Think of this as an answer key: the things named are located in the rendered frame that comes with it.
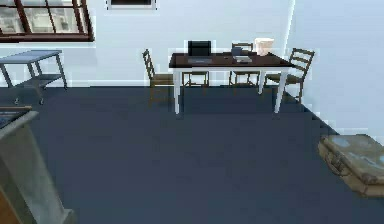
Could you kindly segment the brown wooden chair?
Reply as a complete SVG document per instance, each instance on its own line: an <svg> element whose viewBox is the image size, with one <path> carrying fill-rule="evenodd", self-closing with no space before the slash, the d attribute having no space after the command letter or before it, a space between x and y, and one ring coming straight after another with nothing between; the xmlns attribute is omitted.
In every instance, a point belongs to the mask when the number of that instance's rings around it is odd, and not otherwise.
<svg viewBox="0 0 384 224"><path fill-rule="evenodd" d="M182 73L182 85L183 86L209 86L209 72L200 71L200 72L183 72Z"/></svg>
<svg viewBox="0 0 384 224"><path fill-rule="evenodd" d="M149 79L149 88L150 88L150 96L149 96L149 104L153 102L160 101L160 98L155 97L155 93L164 92L166 87L170 87L174 85L173 75L165 74L165 73L156 73L155 68L152 62L152 58L150 55L150 51L146 49L142 53L142 57L144 60L145 69Z"/></svg>
<svg viewBox="0 0 384 224"><path fill-rule="evenodd" d="M253 51L253 44L246 42L233 43L232 48L239 48L242 54L248 54ZM230 86L254 86L259 82L259 71L231 71L229 73Z"/></svg>
<svg viewBox="0 0 384 224"><path fill-rule="evenodd" d="M305 78L310 70L315 52L307 49L293 48L289 62L294 65L287 75L286 85L298 85L299 91L295 99L302 102Z"/></svg>

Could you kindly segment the black laptop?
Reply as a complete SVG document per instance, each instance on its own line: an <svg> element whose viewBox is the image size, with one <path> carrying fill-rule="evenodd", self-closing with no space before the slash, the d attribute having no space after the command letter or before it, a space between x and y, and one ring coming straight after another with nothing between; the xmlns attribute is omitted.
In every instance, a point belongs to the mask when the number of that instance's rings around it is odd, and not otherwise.
<svg viewBox="0 0 384 224"><path fill-rule="evenodd" d="M210 63L211 42L210 41L189 41L188 42L188 62L189 63Z"/></svg>

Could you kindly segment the dark top white leg table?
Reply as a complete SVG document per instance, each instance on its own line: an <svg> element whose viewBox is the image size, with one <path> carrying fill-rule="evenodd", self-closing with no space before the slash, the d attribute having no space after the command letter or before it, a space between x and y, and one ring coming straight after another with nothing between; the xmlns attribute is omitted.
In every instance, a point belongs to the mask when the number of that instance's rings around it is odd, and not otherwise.
<svg viewBox="0 0 384 224"><path fill-rule="evenodd" d="M266 56L259 56L255 52L251 52L249 55L251 62L249 63L240 63L237 62L231 55L230 52L223 53L214 53L211 56L211 61L209 63L203 64L191 64L188 62L187 53L173 53L170 62L169 68L172 70L173 75L173 92L174 92L174 112L176 115L180 113L180 102L179 96L181 93L182 86L182 73L188 72L219 72L219 71L241 71L241 72L260 72L259 88L258 93L263 92L263 82L265 81L265 75L267 72L279 71L281 73L278 85L278 92L276 95L274 112L278 113L280 111L280 106L282 102L283 93L285 91L285 85L287 82L287 77L289 70L294 67L294 65L283 58L268 53Z"/></svg>

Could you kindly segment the grey book stack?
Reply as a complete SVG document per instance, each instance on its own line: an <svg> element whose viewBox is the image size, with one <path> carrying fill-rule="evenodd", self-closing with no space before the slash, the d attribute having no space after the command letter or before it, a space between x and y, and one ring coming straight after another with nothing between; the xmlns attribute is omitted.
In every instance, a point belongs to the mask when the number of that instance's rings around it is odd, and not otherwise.
<svg viewBox="0 0 384 224"><path fill-rule="evenodd" d="M247 51L244 51L241 47L233 47L231 49L233 59L239 63L249 63L252 61Z"/></svg>

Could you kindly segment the white pot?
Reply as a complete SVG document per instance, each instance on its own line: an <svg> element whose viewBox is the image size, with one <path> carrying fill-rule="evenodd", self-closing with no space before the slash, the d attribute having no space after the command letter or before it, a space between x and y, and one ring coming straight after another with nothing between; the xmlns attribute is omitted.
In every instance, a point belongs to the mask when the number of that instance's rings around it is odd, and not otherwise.
<svg viewBox="0 0 384 224"><path fill-rule="evenodd" d="M273 47L273 38L256 38L254 40L256 52L259 56L266 56Z"/></svg>

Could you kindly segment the grey rolling cart table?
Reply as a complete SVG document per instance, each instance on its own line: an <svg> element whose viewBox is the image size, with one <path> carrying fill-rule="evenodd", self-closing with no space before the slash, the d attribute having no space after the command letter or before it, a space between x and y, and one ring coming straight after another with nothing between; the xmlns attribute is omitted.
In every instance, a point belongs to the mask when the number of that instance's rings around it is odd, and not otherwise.
<svg viewBox="0 0 384 224"><path fill-rule="evenodd" d="M0 72L4 76L7 87L13 92L15 105L18 105L20 102L20 91L27 88L32 88L36 91L38 103L40 105L44 104L42 91L47 88L48 84L61 79L63 81L64 89L68 89L66 76L60 58L61 53L61 50L29 50L0 58ZM40 62L52 57L56 60L59 72L43 73ZM30 78L14 85L7 71L7 65L26 65Z"/></svg>

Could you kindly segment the tan old suitcase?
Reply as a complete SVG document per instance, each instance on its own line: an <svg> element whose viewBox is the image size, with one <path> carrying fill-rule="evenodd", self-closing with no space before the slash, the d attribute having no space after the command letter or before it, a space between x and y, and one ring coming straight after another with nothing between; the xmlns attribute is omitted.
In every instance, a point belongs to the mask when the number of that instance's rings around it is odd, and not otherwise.
<svg viewBox="0 0 384 224"><path fill-rule="evenodd" d="M327 135L318 152L329 170L362 197L384 198L384 146L366 134Z"/></svg>

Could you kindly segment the brown framed window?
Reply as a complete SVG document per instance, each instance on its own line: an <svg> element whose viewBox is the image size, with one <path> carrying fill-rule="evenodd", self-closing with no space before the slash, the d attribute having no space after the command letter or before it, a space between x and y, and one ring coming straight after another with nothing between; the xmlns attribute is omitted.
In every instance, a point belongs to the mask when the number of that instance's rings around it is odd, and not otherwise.
<svg viewBox="0 0 384 224"><path fill-rule="evenodd" d="M93 41L86 0L0 0L0 43Z"/></svg>

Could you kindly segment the grey green cabinet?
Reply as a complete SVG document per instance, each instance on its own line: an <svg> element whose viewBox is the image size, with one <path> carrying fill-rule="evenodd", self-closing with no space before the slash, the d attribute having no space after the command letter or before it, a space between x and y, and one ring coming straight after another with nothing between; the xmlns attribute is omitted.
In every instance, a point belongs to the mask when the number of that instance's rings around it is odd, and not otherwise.
<svg viewBox="0 0 384 224"><path fill-rule="evenodd" d="M78 224L31 130L37 116L30 106L0 107L0 224Z"/></svg>

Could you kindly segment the dark framed wall picture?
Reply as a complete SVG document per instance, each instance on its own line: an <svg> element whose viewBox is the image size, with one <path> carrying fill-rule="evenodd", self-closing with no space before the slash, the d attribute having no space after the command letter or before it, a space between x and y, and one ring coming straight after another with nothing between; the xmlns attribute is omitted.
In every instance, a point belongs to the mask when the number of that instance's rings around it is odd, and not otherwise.
<svg viewBox="0 0 384 224"><path fill-rule="evenodd" d="M111 9L155 9L156 0L107 0Z"/></svg>

